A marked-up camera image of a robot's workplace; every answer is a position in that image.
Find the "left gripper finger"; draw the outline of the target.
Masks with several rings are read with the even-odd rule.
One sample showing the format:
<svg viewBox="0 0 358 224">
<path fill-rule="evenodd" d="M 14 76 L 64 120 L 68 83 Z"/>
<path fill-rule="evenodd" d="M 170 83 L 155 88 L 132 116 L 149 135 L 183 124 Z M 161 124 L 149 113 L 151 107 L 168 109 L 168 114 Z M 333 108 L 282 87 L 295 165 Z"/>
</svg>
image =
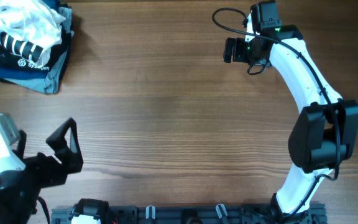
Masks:
<svg viewBox="0 0 358 224">
<path fill-rule="evenodd" d="M 45 141 L 53 149 L 68 174 L 79 173 L 83 167 L 83 157 L 78 142 L 76 121 L 68 118 Z"/>
<path fill-rule="evenodd" d="M 19 158 L 24 158 L 25 145 L 27 140 L 27 134 L 23 130 L 19 130 L 19 141 L 17 147 L 14 150 L 14 154 Z"/>
</svg>

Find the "white polo shirt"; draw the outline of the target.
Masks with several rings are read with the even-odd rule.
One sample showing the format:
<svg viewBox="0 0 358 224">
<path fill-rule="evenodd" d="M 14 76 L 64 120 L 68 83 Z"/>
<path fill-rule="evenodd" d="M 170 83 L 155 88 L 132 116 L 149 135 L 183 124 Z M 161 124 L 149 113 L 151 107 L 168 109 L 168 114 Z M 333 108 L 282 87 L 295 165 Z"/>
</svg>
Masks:
<svg viewBox="0 0 358 224">
<path fill-rule="evenodd" d="M 36 67 L 48 64 L 62 43 L 67 18 L 38 0 L 0 0 L 0 45 Z"/>
</svg>

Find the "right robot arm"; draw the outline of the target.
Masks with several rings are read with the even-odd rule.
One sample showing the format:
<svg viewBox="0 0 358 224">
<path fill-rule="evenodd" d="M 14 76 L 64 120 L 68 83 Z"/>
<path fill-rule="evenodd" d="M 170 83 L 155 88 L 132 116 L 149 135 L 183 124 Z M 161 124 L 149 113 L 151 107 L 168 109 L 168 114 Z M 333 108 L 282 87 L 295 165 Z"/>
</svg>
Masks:
<svg viewBox="0 0 358 224">
<path fill-rule="evenodd" d="M 321 182 L 337 180 L 341 163 L 351 158 L 358 104 L 343 99 L 325 80 L 297 26 L 283 25 L 275 1 L 252 5 L 242 26 L 226 40 L 223 60 L 246 63 L 260 72 L 275 68 L 298 108 L 288 138 L 292 165 L 268 211 L 273 222 L 297 222 L 310 214 L 311 198 Z"/>
</svg>

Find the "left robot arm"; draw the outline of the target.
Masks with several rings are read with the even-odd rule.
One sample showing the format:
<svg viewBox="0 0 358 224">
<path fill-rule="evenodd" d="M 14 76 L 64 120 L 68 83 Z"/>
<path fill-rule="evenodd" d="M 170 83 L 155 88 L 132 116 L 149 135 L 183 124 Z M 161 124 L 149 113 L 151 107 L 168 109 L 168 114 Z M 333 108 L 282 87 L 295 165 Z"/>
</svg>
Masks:
<svg viewBox="0 0 358 224">
<path fill-rule="evenodd" d="M 48 213 L 41 189 L 63 185 L 68 175 L 82 170 L 74 119 L 65 121 L 46 140 L 53 156 L 40 152 L 25 158 L 26 137 L 9 114 L 0 114 L 0 223 L 27 223 L 37 203 Z"/>
</svg>

